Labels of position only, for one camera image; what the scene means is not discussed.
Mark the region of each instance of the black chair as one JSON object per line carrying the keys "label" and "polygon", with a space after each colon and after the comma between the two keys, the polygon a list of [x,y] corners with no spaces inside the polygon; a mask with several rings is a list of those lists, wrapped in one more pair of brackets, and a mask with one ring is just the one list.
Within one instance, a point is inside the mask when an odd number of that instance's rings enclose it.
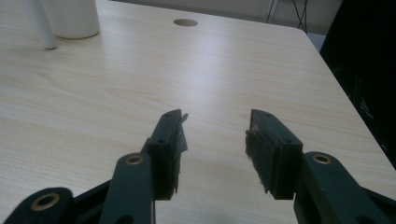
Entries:
{"label": "black chair", "polygon": [[396,0],[344,0],[320,54],[396,168]]}

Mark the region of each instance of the white cylinder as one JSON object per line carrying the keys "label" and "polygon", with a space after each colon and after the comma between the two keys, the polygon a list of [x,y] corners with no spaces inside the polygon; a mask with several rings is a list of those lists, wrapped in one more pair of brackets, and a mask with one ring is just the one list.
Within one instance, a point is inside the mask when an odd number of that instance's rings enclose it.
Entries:
{"label": "white cylinder", "polygon": [[55,49],[56,40],[41,0],[23,0],[23,7],[32,23],[41,44],[46,49]]}
{"label": "white cylinder", "polygon": [[85,38],[99,33],[95,0],[42,0],[52,32],[62,38]]}

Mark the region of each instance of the circular hole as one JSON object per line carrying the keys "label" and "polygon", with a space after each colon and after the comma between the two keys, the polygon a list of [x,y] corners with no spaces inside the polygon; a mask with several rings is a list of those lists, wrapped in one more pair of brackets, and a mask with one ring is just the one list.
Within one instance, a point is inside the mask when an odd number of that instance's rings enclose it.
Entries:
{"label": "circular hole", "polygon": [[130,165],[137,165],[142,161],[143,161],[143,158],[141,156],[132,156],[132,157],[129,157],[128,159],[126,159],[126,163],[128,163]]}
{"label": "circular hole", "polygon": [[198,22],[188,19],[178,19],[174,21],[174,24],[179,26],[196,26],[198,25]]}
{"label": "circular hole", "polygon": [[134,223],[134,218],[131,216],[123,216],[117,219],[116,224],[132,224]]}
{"label": "circular hole", "polygon": [[51,208],[53,205],[55,205],[59,200],[61,199],[61,196],[57,193],[48,193],[45,194],[41,197],[38,197],[35,199],[32,204],[30,205],[30,208],[33,211],[43,211],[48,208]]}
{"label": "circular hole", "polygon": [[375,222],[367,216],[358,216],[356,221],[360,224],[375,224]]}
{"label": "circular hole", "polygon": [[330,160],[330,158],[325,155],[314,155],[313,159],[316,162],[326,164],[326,165],[332,163],[332,160]]}

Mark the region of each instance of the light wood grain surface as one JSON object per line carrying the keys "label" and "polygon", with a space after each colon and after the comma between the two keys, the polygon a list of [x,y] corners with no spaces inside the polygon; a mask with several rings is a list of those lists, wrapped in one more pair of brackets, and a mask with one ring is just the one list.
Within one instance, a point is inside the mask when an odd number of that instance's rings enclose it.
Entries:
{"label": "light wood grain surface", "polygon": [[[158,223],[296,223],[264,193],[245,154],[251,108],[275,114],[304,151],[338,158],[396,199],[396,174],[325,62],[299,30],[97,1],[101,32],[44,50],[20,1],[0,1],[0,221],[47,187],[75,196],[140,151],[180,108],[189,151]],[[194,27],[175,19],[198,21]]]}

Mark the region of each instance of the screw hole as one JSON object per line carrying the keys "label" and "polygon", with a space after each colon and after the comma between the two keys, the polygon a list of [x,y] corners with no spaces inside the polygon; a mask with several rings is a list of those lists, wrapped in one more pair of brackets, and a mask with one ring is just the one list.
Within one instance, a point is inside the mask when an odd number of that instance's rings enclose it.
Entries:
{"label": "screw hole", "polygon": [[314,155],[313,156],[314,161],[322,163],[322,164],[330,164],[332,163],[332,160],[330,160],[329,157],[325,156],[325,155]]}
{"label": "screw hole", "polygon": [[356,221],[360,224],[375,224],[376,223],[367,216],[358,216],[358,217],[356,217]]}
{"label": "screw hole", "polygon": [[131,156],[128,159],[126,159],[126,163],[130,165],[137,165],[142,161],[143,161],[143,157],[141,156]]}
{"label": "screw hole", "polygon": [[59,194],[48,193],[35,199],[30,205],[30,209],[36,212],[44,211],[48,208],[51,208],[53,205],[59,202],[60,199],[61,196]]}
{"label": "screw hole", "polygon": [[131,216],[123,216],[117,219],[116,224],[133,224],[134,218]]}

